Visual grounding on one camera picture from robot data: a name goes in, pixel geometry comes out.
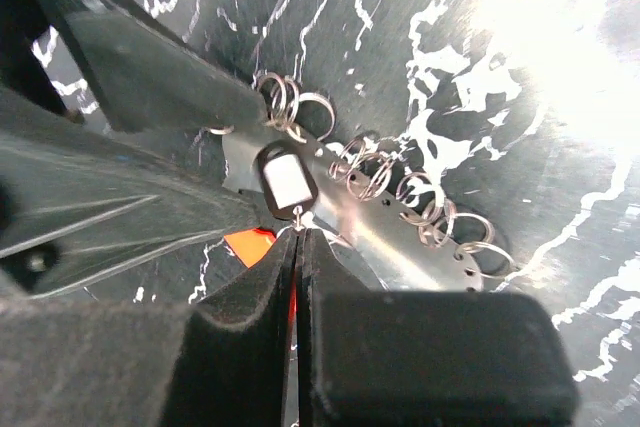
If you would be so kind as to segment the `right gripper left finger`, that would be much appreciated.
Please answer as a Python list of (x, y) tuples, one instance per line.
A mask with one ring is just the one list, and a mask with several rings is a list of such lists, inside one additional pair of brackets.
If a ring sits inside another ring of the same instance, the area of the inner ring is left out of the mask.
[(194, 305), (1, 305), (5, 426), (279, 426), (296, 237)]

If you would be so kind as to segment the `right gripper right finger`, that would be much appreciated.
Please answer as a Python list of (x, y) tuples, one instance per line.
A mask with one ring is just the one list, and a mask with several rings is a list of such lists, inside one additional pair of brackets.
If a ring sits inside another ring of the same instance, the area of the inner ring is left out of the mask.
[(374, 291), (309, 230), (297, 313), (303, 426), (570, 426), (579, 409), (560, 336), (532, 297)]

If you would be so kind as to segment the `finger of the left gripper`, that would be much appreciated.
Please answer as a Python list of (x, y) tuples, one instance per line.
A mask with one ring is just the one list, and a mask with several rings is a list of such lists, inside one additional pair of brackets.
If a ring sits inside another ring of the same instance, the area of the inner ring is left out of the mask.
[(200, 58), (134, 0), (36, 0), (113, 129), (241, 127), (263, 98)]
[(254, 204), (1, 93), (1, 293), (49, 297), (258, 224)]

